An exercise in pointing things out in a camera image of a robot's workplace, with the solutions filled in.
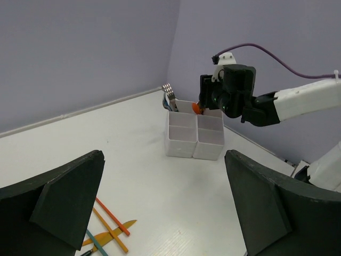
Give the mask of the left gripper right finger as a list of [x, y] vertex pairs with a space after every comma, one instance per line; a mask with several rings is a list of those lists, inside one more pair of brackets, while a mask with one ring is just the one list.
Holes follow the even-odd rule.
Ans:
[[246, 255], [340, 255], [340, 193], [237, 150], [224, 159]]

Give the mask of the blue plastic fork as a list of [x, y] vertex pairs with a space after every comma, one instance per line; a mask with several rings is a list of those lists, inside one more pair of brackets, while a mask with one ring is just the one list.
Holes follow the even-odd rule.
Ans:
[[166, 109], [168, 111], [173, 111], [172, 108], [170, 107], [170, 105], [168, 104], [166, 92], [164, 92], [164, 94], [163, 94], [162, 104], [163, 104], [164, 109]]

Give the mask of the orange plastic spoon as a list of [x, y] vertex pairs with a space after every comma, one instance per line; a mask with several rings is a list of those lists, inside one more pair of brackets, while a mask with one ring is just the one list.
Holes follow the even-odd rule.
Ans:
[[193, 102], [191, 104], [192, 106], [192, 110], [195, 114], [197, 115], [203, 115], [204, 112], [205, 112], [205, 108], [203, 108], [201, 105], [200, 105], [200, 102]]

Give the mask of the silver fork teal handle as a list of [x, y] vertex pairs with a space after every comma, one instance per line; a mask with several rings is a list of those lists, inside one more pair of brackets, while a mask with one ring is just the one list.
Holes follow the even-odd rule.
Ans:
[[178, 107], [176, 105], [176, 97], [175, 97], [175, 94], [174, 94], [174, 91], [173, 91], [171, 85], [169, 83], [164, 84], [161, 86], [161, 90], [163, 92], [166, 92], [167, 101], [168, 101], [168, 104], [170, 105], [170, 107], [172, 108], [172, 110], [174, 112], [179, 112]]

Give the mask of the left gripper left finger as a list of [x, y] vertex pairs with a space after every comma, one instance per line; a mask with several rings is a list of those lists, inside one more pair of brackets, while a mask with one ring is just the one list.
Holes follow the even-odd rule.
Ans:
[[1, 188], [1, 255], [75, 255], [82, 247], [104, 170], [104, 154]]

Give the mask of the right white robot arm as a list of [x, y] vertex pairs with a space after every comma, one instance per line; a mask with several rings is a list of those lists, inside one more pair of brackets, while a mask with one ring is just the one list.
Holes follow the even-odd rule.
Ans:
[[253, 95], [256, 69], [230, 64], [217, 67], [216, 75], [202, 75], [199, 101], [193, 110], [203, 114], [206, 109], [219, 109], [229, 118], [240, 118], [257, 127], [279, 124], [300, 115], [340, 106], [340, 76], [314, 83]]

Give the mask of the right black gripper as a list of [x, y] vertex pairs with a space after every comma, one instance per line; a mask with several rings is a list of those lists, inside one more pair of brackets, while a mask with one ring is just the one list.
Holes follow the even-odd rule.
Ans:
[[200, 109], [220, 109], [227, 117], [242, 115], [246, 103], [253, 96], [256, 69], [232, 64], [223, 66], [221, 81], [212, 81], [212, 75], [200, 76]]

